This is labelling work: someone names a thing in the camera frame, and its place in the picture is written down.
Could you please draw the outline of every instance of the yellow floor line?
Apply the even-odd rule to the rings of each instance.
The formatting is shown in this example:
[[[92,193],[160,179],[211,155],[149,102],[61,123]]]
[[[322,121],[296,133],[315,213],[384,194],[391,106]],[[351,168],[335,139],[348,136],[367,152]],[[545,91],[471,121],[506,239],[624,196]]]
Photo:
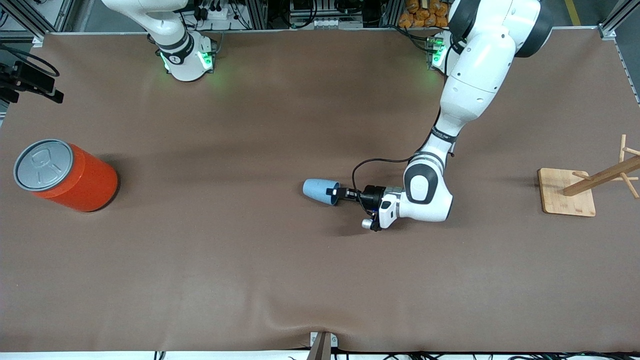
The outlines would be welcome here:
[[[578,12],[575,11],[573,0],[564,0],[564,3],[566,4],[566,9],[569,10],[569,17],[573,26],[580,26],[580,18],[578,17]]]

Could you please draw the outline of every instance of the green led light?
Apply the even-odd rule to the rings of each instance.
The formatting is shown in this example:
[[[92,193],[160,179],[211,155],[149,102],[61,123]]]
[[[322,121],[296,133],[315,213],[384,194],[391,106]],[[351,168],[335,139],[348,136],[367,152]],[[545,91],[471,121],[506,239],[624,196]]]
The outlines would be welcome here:
[[[198,52],[198,57],[200,58],[200,62],[205,69],[211,68],[211,55],[207,53]]]
[[[433,63],[431,63],[434,67],[439,67],[442,65],[442,58],[440,57],[442,55],[442,53],[444,53],[447,50],[446,46],[442,46],[440,48],[440,50],[438,50],[437,53],[435,53],[433,55]]]
[[[160,53],[160,57],[162,58],[162,62],[164,63],[164,68],[169,71],[169,64],[166,62],[166,58],[163,53]]]

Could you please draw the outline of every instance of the blue cup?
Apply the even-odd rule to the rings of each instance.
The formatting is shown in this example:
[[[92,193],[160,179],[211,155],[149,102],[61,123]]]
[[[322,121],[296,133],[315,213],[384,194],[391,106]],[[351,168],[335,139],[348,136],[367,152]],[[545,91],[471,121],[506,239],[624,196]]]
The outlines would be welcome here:
[[[307,179],[302,186],[302,192],[311,199],[323,202],[327,205],[335,205],[338,202],[338,197],[334,195],[327,195],[327,189],[337,189],[340,187],[340,183],[327,179]]]

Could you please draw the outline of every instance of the wooden peg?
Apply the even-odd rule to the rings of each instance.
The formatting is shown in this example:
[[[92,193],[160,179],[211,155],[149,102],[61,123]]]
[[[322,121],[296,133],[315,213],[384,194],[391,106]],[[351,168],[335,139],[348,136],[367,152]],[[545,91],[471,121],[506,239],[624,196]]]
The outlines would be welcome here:
[[[589,180],[589,181],[590,181],[590,180],[593,180],[593,179],[591,178],[591,176],[581,174],[581,173],[579,173],[579,172],[577,172],[577,171],[572,172],[572,173],[571,173],[571,175],[573,175],[573,176],[577,176],[577,177],[579,177],[579,178],[581,178],[581,179],[585,179],[585,180]]]
[[[618,163],[621,163],[625,160],[625,147],[627,147],[627,134],[622,134],[622,139],[620,140],[620,155],[618,156]]]
[[[637,176],[627,176],[627,179],[629,179],[629,180],[638,180],[638,177]],[[615,178],[615,179],[613,179],[611,181],[624,181],[624,179],[621,178],[621,177],[617,177],[617,178]]]
[[[633,155],[640,155],[640,151],[629,149],[628,147],[623,147],[622,151],[623,152],[628,152],[629,154],[633,154]]]
[[[629,158],[621,163],[617,163],[612,167],[609,167],[593,176],[591,181],[582,180],[571,186],[567,186],[563,189],[564,196],[574,196],[583,191],[592,189],[600,184],[604,184],[610,180],[613,180],[620,176],[620,173],[627,173],[640,169],[640,156],[636,155],[633,158]]]
[[[634,199],[640,199],[640,195],[638,195],[638,192],[636,191],[634,186],[631,185],[631,181],[629,181],[629,178],[627,177],[627,175],[624,172],[621,172],[620,177],[622,177],[622,180],[624,180],[625,183],[627,184],[627,187],[629,188],[629,191],[631,191],[631,194],[633,194]]]

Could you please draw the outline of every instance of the table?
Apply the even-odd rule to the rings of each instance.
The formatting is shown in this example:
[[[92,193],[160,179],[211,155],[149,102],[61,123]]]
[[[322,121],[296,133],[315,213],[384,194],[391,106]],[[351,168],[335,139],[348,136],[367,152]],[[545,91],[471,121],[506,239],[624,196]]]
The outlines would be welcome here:
[[[179,83],[144,36],[49,35],[65,102],[31,94],[0,132],[0,350],[297,348],[629,351],[640,347],[638,211],[623,183],[595,218],[546,215],[537,169],[593,172],[640,143],[613,42],[554,30],[469,124],[445,174],[448,221],[360,228],[306,199],[372,157],[404,158],[443,78],[392,31],[229,34],[216,72]],[[122,177],[74,213],[13,183],[19,152],[60,138]],[[401,184],[373,163],[365,184]]]

